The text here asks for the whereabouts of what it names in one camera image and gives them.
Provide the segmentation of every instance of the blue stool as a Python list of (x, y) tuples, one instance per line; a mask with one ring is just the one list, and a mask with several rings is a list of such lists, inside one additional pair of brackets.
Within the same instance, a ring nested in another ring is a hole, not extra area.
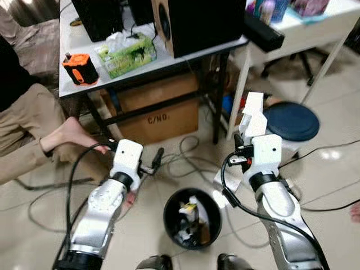
[(316, 136), (320, 129), (317, 116), (307, 107), (293, 103), (276, 103), (264, 111), (268, 119), (267, 134), (282, 138), (282, 163)]

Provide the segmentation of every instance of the black shirt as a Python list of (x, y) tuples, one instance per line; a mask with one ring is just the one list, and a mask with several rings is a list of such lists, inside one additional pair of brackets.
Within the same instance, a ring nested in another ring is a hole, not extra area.
[(38, 80), (20, 66), (16, 52), (1, 35), (0, 61), (0, 111), (4, 111)]

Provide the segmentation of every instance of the green tissue box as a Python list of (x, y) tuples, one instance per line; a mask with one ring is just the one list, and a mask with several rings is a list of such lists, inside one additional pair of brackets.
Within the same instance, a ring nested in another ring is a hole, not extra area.
[(137, 43), (119, 51), (110, 53), (107, 45), (95, 49), (112, 79), (156, 59), (156, 51), (151, 39), (142, 33), (137, 35), (139, 37)]

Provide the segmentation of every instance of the black speaker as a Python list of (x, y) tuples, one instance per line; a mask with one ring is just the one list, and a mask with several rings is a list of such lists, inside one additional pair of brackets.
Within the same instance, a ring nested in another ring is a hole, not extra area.
[(245, 0), (152, 0), (155, 26), (174, 57), (239, 39)]
[(128, 0), (128, 3), (136, 25), (149, 24), (154, 21), (151, 0)]
[(124, 29), (119, 0), (72, 0), (91, 41), (103, 41)]

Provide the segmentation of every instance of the orange device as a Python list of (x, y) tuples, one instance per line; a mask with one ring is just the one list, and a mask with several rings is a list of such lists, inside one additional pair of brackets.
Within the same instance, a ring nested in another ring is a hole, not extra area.
[(88, 54), (70, 55), (67, 53), (62, 65), (76, 85), (91, 86), (97, 83), (99, 75)]

